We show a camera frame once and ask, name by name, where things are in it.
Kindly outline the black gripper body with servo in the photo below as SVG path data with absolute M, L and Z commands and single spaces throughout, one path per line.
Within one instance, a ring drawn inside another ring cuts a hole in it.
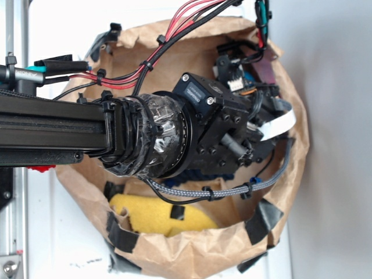
M 182 176 L 224 176 L 260 163 L 292 128 L 292 105 L 280 97 L 271 52 L 247 41 L 217 52 L 213 79 L 185 73 L 173 90 L 188 124 Z

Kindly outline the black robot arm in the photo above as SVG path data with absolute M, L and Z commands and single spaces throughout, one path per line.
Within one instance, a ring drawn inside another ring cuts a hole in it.
M 274 152 L 295 124 L 292 105 L 275 84 L 251 81 L 238 59 L 218 55 L 215 78 L 167 69 L 173 89 L 89 101 L 43 99 L 36 90 L 87 69 L 71 57 L 1 66 L 1 165 L 39 167 L 101 161 L 116 176 L 188 180 L 232 179 L 243 166 Z

